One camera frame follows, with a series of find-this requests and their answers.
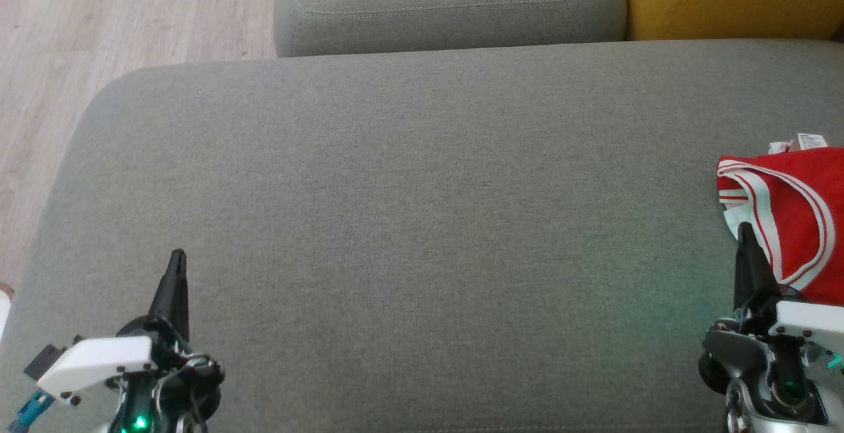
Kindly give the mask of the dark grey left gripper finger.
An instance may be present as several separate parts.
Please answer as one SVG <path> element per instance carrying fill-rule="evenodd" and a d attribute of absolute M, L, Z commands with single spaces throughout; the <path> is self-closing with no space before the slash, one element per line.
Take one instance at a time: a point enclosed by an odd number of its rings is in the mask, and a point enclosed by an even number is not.
<path fill-rule="evenodd" d="M 148 311 L 148 316 L 154 319 L 166 320 L 174 328 L 178 322 L 179 300 L 179 251 L 173 250 L 167 263 L 165 273 L 160 279 L 156 294 Z"/>
<path fill-rule="evenodd" d="M 173 295 L 173 325 L 181 337 L 190 340 L 189 302 L 187 283 L 187 255 L 184 250 L 174 250 L 173 256 L 177 260 L 175 268 L 175 291 Z"/>

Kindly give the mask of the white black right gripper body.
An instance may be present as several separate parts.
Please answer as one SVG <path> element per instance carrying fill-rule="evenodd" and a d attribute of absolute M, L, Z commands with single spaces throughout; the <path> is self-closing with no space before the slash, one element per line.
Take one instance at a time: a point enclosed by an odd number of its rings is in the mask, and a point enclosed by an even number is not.
<path fill-rule="evenodd" d="M 844 396 L 810 377 L 826 350 L 844 356 L 844 307 L 780 295 L 715 321 L 700 379 L 725 397 L 726 422 L 844 422 Z"/>

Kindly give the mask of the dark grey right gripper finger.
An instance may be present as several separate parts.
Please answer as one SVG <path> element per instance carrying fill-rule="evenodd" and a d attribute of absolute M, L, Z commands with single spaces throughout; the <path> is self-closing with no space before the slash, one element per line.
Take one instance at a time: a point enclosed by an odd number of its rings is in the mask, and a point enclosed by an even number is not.
<path fill-rule="evenodd" d="M 754 227 L 746 223 L 746 265 L 748 272 L 748 307 L 762 306 L 780 298 L 780 287 L 768 257 L 760 246 Z"/>
<path fill-rule="evenodd" d="M 733 312 L 740 310 L 750 298 L 753 285 L 750 273 L 748 242 L 754 240 L 754 230 L 750 223 L 741 222 L 737 229 L 737 250 L 735 254 L 735 292 L 733 292 Z"/>

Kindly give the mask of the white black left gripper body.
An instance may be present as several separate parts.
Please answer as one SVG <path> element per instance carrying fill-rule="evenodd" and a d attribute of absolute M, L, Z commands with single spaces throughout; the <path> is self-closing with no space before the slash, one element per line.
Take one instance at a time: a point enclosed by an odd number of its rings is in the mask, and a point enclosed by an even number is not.
<path fill-rule="evenodd" d="M 49 355 L 36 384 L 54 398 L 97 385 L 117 390 L 104 433 L 209 433 L 226 373 L 188 337 L 187 323 L 141 316 L 114 337 L 78 339 Z"/>

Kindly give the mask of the red basketball jersey white trim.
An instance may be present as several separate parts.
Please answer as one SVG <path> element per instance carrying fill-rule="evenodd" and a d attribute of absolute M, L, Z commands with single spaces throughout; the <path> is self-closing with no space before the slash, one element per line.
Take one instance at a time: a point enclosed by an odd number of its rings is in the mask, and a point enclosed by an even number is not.
<path fill-rule="evenodd" d="M 844 306 L 844 146 L 799 133 L 762 156 L 721 157 L 715 184 L 727 228 L 752 226 L 778 283 Z"/>

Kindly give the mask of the grey sofa seat cushion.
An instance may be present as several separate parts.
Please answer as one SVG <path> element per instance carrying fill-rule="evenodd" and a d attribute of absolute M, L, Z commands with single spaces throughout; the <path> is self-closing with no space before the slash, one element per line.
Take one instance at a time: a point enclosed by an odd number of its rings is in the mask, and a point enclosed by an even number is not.
<path fill-rule="evenodd" d="M 187 253 L 209 433 L 718 433 L 715 168 L 844 144 L 844 45 L 570 43 L 132 72 L 82 115 L 0 343 L 148 312 Z"/>

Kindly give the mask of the grey sofa back cushion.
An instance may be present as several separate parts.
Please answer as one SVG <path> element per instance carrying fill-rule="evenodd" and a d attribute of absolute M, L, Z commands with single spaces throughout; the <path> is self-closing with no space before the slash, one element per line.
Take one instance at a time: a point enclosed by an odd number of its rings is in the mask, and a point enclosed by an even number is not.
<path fill-rule="evenodd" d="M 278 57 L 621 42 L 626 0 L 274 0 Z"/>

